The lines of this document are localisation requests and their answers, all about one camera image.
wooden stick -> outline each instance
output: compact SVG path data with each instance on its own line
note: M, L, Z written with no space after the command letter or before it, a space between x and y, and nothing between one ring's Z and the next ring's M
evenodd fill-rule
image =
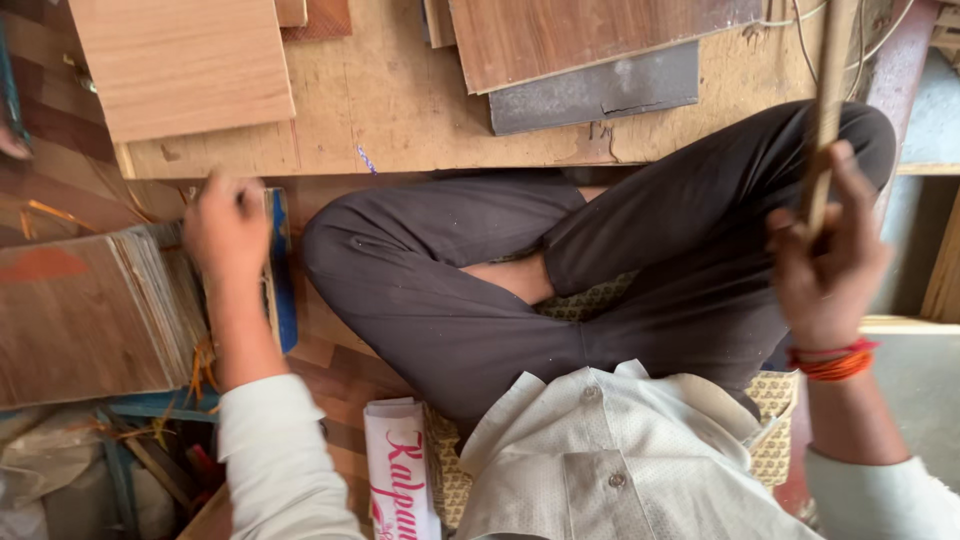
M830 163L827 147L840 132L843 105L843 76L853 29L857 0L830 0L824 15L823 43L817 68L817 101L811 124L810 166L804 177L800 216L809 229L812 243L824 227L824 210L830 190Z

bare foot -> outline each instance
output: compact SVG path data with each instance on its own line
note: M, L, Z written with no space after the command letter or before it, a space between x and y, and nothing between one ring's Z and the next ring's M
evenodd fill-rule
M580 191L580 194L584 196L584 200L588 203L593 199L596 199L601 193L608 189L605 185L585 185L584 187L577 188Z
M530 306L556 295L546 273L543 252L509 262L481 262L461 270L509 290Z

shirt sleeve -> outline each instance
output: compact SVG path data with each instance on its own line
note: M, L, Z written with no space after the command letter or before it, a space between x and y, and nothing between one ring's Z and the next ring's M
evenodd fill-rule
M364 540L347 510L318 409L300 377L238 386L220 399L220 461L227 464L232 540Z
M918 457L897 465L851 465L807 449L806 479L831 540L960 538L960 500Z

leg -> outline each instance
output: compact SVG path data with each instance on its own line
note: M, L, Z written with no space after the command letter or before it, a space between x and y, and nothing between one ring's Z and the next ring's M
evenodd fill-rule
M357 192L311 220L304 262L334 312L464 426L524 370L552 380L586 363L579 325L458 268L537 245L584 204L534 172Z
M545 237L561 294L639 269L616 305L584 325L588 363L639 358L651 376L693 373L741 403L787 332L770 287L766 214L799 203L809 102L766 110L639 171ZM894 136L878 111L844 107L840 136L877 187Z

knee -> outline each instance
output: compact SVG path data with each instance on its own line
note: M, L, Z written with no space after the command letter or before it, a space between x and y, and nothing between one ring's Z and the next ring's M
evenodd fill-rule
M840 138L853 146L860 169L881 189L890 180L897 156L897 136L883 112L862 103L845 103Z
M362 245L364 192L344 195L323 207L303 229L300 243L303 266L311 282L322 283L350 273L354 246Z

